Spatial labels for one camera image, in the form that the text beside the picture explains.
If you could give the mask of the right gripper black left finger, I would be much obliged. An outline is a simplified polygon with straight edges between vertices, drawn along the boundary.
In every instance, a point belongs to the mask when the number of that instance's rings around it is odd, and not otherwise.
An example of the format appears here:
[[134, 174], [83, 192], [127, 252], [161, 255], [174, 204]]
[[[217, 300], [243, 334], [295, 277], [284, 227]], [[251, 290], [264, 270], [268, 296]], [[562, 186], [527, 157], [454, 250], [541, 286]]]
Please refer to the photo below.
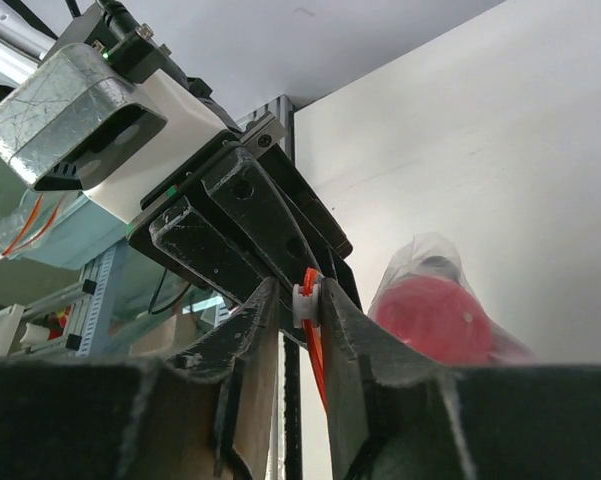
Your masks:
[[0, 360], [0, 479], [262, 479], [279, 285], [167, 359]]

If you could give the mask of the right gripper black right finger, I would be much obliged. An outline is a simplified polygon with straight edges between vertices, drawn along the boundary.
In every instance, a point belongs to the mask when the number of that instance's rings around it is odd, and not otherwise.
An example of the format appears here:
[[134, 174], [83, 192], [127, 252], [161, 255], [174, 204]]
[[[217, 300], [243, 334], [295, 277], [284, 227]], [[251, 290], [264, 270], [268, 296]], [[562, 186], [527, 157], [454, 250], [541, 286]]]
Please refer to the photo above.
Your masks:
[[445, 366], [321, 288], [335, 478], [601, 479], [601, 365]]

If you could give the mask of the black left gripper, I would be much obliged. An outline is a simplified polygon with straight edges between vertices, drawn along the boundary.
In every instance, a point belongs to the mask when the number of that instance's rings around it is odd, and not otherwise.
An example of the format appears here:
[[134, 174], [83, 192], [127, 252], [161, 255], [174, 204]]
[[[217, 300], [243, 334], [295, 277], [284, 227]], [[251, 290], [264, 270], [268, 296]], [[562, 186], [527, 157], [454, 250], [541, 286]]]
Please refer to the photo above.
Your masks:
[[280, 147], [256, 158], [237, 133], [162, 72], [136, 85], [167, 123], [86, 191], [129, 244], [197, 286], [245, 302], [265, 278], [288, 292], [314, 268], [352, 289], [352, 246]]

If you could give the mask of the clear zip top bag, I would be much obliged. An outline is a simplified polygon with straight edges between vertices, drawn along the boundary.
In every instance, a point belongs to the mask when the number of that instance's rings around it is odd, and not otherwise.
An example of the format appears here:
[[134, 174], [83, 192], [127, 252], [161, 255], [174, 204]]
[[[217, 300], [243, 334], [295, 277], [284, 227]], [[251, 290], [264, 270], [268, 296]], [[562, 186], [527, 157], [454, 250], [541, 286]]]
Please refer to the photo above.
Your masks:
[[525, 365], [533, 352], [486, 313], [455, 244], [439, 233], [413, 237], [384, 271], [368, 310], [382, 329], [438, 363]]

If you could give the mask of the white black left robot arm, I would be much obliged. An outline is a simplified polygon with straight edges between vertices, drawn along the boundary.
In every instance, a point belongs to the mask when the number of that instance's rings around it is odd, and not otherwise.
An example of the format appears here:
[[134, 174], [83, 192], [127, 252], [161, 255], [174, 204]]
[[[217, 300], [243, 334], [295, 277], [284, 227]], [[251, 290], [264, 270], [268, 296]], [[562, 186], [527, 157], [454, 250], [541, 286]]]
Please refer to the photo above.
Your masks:
[[240, 128], [151, 28], [98, 1], [53, 34], [0, 1], [0, 159], [31, 190], [76, 191], [129, 245], [243, 302], [313, 267], [355, 282], [352, 245], [279, 146], [273, 116]]

